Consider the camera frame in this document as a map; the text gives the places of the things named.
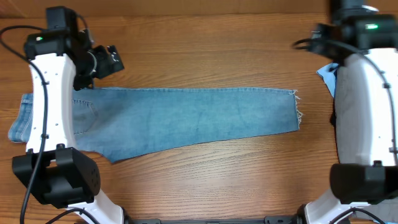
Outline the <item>blue denim jeans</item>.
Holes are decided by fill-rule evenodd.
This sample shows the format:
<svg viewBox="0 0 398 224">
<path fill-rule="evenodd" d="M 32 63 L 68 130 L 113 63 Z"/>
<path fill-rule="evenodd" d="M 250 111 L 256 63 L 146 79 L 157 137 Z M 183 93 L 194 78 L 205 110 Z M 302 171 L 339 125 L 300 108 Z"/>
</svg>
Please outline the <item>blue denim jeans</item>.
<svg viewBox="0 0 398 224">
<path fill-rule="evenodd" d="M 77 148 L 110 162 L 176 147 L 297 131 L 293 90 L 96 88 L 73 93 Z"/>
</svg>

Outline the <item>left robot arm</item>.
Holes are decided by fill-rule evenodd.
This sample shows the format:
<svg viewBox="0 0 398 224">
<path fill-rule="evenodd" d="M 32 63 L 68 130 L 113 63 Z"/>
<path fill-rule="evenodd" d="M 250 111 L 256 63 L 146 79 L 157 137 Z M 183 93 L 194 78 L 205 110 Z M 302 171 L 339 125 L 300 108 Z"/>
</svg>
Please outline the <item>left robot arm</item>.
<svg viewBox="0 0 398 224">
<path fill-rule="evenodd" d="M 92 46 L 74 10 L 50 7 L 46 20 L 46 28 L 36 28 L 24 46 L 33 83 L 32 127 L 12 171 L 26 196 L 43 205 L 76 213 L 87 223 L 127 223 L 124 209 L 102 191 L 96 162 L 78 150 L 72 120 L 73 92 L 121 71 L 123 63 L 114 46 Z"/>
</svg>

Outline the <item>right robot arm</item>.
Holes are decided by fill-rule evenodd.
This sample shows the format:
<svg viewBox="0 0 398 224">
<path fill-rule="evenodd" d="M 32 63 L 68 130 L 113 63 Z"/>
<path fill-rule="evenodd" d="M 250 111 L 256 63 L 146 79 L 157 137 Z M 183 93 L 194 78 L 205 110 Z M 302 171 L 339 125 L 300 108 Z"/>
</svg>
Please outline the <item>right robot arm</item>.
<svg viewBox="0 0 398 224">
<path fill-rule="evenodd" d="M 337 63 L 339 161 L 329 189 L 302 205 L 291 223 L 348 223 L 370 205 L 397 200 L 397 20 L 364 1 L 330 1 L 329 18 L 294 48 Z"/>
</svg>

